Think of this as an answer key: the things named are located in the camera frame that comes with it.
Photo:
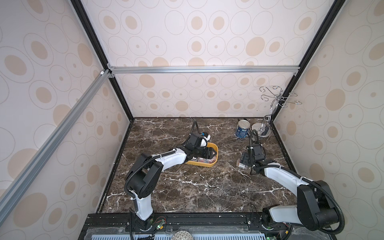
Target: metal can lid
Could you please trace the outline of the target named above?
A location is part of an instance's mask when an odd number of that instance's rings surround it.
[[[248,129],[251,124],[247,120],[240,120],[237,125],[241,127],[242,129]]]

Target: vent grille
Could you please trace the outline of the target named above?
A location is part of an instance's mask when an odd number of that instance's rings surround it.
[[[135,235],[134,240],[149,236]],[[263,233],[221,233],[221,234],[192,234],[194,240],[266,240]],[[170,240],[172,234],[156,234],[154,240]],[[131,240],[127,234],[92,235],[92,240]]]

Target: tin can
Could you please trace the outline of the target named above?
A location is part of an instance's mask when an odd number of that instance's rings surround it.
[[[245,138],[248,133],[248,129],[251,126],[251,124],[247,120],[240,120],[237,123],[237,129],[235,132],[235,136],[238,138]]]

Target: black frame edge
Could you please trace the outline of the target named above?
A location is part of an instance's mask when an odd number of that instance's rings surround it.
[[[323,40],[324,36],[328,32],[330,26],[333,23],[333,20],[336,18],[337,14],[339,13],[339,11],[340,11],[340,9],[343,6],[345,1],[346,0],[335,0],[333,2],[331,8],[329,9],[327,15],[324,18],[324,21],[322,22],[319,30],[317,31],[317,33],[316,33],[315,37],[313,38],[310,46],[308,47],[307,52],[304,54],[304,57],[299,64],[299,67],[300,67],[299,71],[297,72],[296,75],[293,75],[288,86],[285,88],[283,97],[288,97],[289,93],[292,92],[297,81],[300,79],[305,68],[307,67],[307,65],[311,61],[312,56],[314,55],[314,53],[316,52],[317,48],[319,47],[321,41]],[[277,114],[279,114],[280,110],[281,110],[281,106],[279,105],[279,106],[277,106],[275,113],[272,115],[271,122],[273,122],[275,120],[275,118],[277,117]]]
[[[109,69],[108,59],[105,56],[103,48],[101,47],[99,39],[97,38],[97,35],[96,35],[96,33],[92,27],[91,21],[89,20],[87,13],[85,12],[85,9],[84,9],[83,4],[81,3],[81,0],[71,0],[71,3],[73,5],[73,8],[76,11],[77,16],[80,19],[81,24],[83,25],[83,28],[84,28],[92,46],[93,46],[93,49],[95,50],[95,52],[97,54],[97,57],[99,58],[99,60],[101,62],[101,65],[103,66],[104,69]],[[109,81],[111,82],[112,87],[113,87],[125,113],[127,114],[129,120],[133,121],[134,117],[132,115],[131,110],[129,109],[127,101],[124,98],[124,95],[123,95],[123,93],[119,87],[119,84],[118,84],[116,78],[114,77],[114,75],[112,75],[112,76],[113,76],[113,78],[110,78]]]
[[[284,158],[285,158],[285,161],[286,161],[287,164],[288,164],[289,169],[291,169],[292,171],[296,172],[296,169],[295,169],[295,167],[293,166],[292,160],[291,160],[291,158],[289,157],[287,150],[285,149],[285,146],[284,146],[284,144],[283,144],[283,141],[281,140],[280,135],[279,135],[279,133],[277,132],[277,129],[276,129],[276,127],[275,127],[275,124],[273,123],[273,121],[271,121],[271,122],[269,123],[269,125],[270,125],[270,127],[271,127],[271,129],[272,129],[273,134],[274,134],[275,137],[276,137],[277,143],[279,144],[279,146],[280,146],[280,148],[281,148],[281,151],[283,152],[283,156],[284,156]]]
[[[329,234],[329,238],[331,240],[337,240],[336,235],[334,235],[334,234]]]
[[[103,210],[104,208],[104,204],[105,204],[105,200],[107,198],[107,195],[108,195],[108,192],[109,190],[111,189],[111,185],[112,185],[112,182],[113,182],[113,179],[115,177],[115,174],[116,174],[116,170],[119,166],[119,163],[120,163],[120,159],[121,159],[121,155],[124,151],[124,148],[125,148],[125,144],[127,143],[127,140],[128,140],[128,136],[129,136],[129,133],[131,132],[131,129],[133,127],[133,123],[134,123],[135,119],[131,120],[130,123],[129,123],[129,126],[128,126],[128,129],[127,129],[127,132],[123,138],[123,140],[121,141],[121,146],[120,146],[120,150],[117,154],[117,157],[115,159],[115,162],[113,164],[113,168],[112,168],[112,171],[111,171],[111,174],[109,175],[108,177],[108,182],[104,188],[104,192],[103,192],[103,195],[101,196],[101,201],[97,207],[97,211],[96,213],[101,213],[101,211]]]

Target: metal base plate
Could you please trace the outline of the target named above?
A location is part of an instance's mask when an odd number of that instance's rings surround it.
[[[271,135],[271,128],[269,127],[267,132],[264,133],[264,135],[262,135],[260,133],[260,128],[262,127],[262,124],[260,122],[257,122],[257,123],[254,123],[252,125],[252,130],[256,130],[257,131],[257,135],[259,135],[259,138],[266,138],[266,137],[269,137]]]

